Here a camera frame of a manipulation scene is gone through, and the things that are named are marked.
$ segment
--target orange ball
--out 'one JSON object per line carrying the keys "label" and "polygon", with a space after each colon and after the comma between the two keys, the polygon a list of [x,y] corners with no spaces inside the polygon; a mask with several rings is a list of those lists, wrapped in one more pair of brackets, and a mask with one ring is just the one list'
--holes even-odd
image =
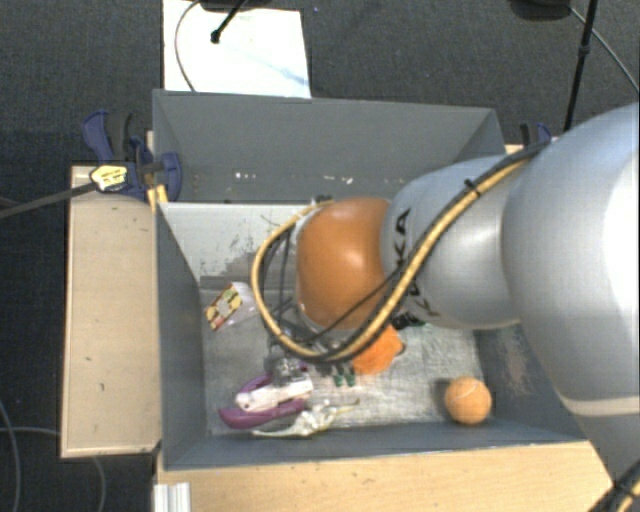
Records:
{"label": "orange ball", "polygon": [[492,399],[484,382],[473,377],[459,377],[447,387],[444,403],[454,420],[475,425],[489,415]]}

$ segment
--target orange object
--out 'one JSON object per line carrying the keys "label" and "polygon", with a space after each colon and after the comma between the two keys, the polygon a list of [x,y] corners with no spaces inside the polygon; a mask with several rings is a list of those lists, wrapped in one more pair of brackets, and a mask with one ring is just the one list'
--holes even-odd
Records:
{"label": "orange object", "polygon": [[444,403],[451,417],[465,425],[484,421],[491,411],[491,393],[484,382],[473,377],[459,377],[449,384]]}
{"label": "orange object", "polygon": [[[388,206],[380,198],[345,199],[324,207],[302,228],[296,256],[298,305],[316,324],[333,324],[384,282],[380,231]],[[359,327],[382,293],[336,329]]]}
{"label": "orange object", "polygon": [[403,348],[398,332],[389,325],[373,345],[353,359],[353,370],[360,375],[381,373]]}

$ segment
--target yellow-black cable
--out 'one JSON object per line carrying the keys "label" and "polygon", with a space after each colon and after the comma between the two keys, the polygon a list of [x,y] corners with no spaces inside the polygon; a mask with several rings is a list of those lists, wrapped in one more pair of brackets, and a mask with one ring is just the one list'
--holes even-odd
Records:
{"label": "yellow-black cable", "polygon": [[[530,160],[532,156],[533,155],[531,154],[525,153],[524,157],[517,159],[517,155],[511,155],[511,158],[515,158],[515,160],[513,160],[513,163],[505,165],[503,168],[498,168],[495,172],[490,173],[485,179],[481,180],[478,183],[472,184],[473,186],[470,186],[470,184],[467,183],[467,186],[469,186],[469,190],[465,194],[463,194],[456,203],[454,203],[450,208],[443,212],[438,221],[434,223],[431,229],[426,233],[414,256],[409,261],[405,271],[402,273],[402,277],[394,287],[387,300],[380,307],[375,317],[370,322],[368,322],[366,328],[364,328],[362,332],[348,344],[348,346],[344,347],[337,353],[328,355],[323,359],[323,361],[328,363],[342,361],[344,359],[354,357],[358,353],[358,351],[362,350],[372,340],[376,333],[379,332],[381,327],[388,320],[393,310],[400,303],[413,278],[416,276],[422,264],[429,256],[436,243],[445,233],[445,231],[484,193],[495,187],[498,183],[500,183],[507,176],[518,169],[524,162]],[[278,239],[278,237],[280,237],[287,230],[291,229],[291,227],[293,227],[300,219],[307,216],[312,211],[318,208],[322,208],[331,203],[332,201],[326,201],[318,204],[312,204],[301,210],[299,213],[291,217],[279,228],[277,228],[258,249],[251,268],[251,286],[256,297],[257,308],[260,311],[260,314],[262,315],[266,326],[285,348],[301,357],[302,359],[315,359],[318,357],[322,357],[325,354],[323,352],[302,346],[299,342],[292,339],[282,331],[278,323],[271,315],[266,304],[264,303],[264,299],[262,297],[262,294],[260,293],[260,289],[258,286],[260,267],[268,248],[276,239]]]}
{"label": "yellow-black cable", "polygon": [[631,488],[631,496],[626,496],[622,503],[620,503],[620,507],[618,508],[618,512],[626,512],[629,510],[629,507],[633,505],[633,502],[640,498],[640,480],[638,480],[635,485]]}

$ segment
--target gray carpet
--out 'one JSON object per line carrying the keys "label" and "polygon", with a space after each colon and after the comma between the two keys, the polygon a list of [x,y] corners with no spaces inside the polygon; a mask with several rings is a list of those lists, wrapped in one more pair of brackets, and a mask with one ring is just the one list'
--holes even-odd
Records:
{"label": "gray carpet", "polygon": [[[586,0],[573,2],[582,13]],[[301,8],[312,93],[495,108],[505,139],[523,120],[559,134],[582,26],[518,18],[507,0],[274,0]],[[151,127],[162,85],[160,0],[34,0],[0,4],[0,196],[28,201],[63,189],[92,154],[79,123],[106,108]],[[601,2],[596,28],[638,79],[640,3]],[[637,101],[595,41],[575,122]],[[15,425],[59,428],[66,207],[0,221],[0,400]],[[20,437],[21,510],[95,510],[86,462],[57,460],[55,443]],[[107,511],[149,507],[149,457],[106,459]],[[0,439],[0,511],[11,510],[10,445]]]}

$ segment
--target gray robot arm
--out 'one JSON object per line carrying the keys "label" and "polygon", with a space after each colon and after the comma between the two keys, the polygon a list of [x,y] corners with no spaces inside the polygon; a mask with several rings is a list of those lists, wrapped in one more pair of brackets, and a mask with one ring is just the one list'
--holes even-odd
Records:
{"label": "gray robot arm", "polygon": [[[404,302],[445,327],[520,322],[614,479],[640,459],[638,117],[634,104],[594,118],[491,189],[439,240]],[[498,160],[405,187],[385,218],[385,271]]]}

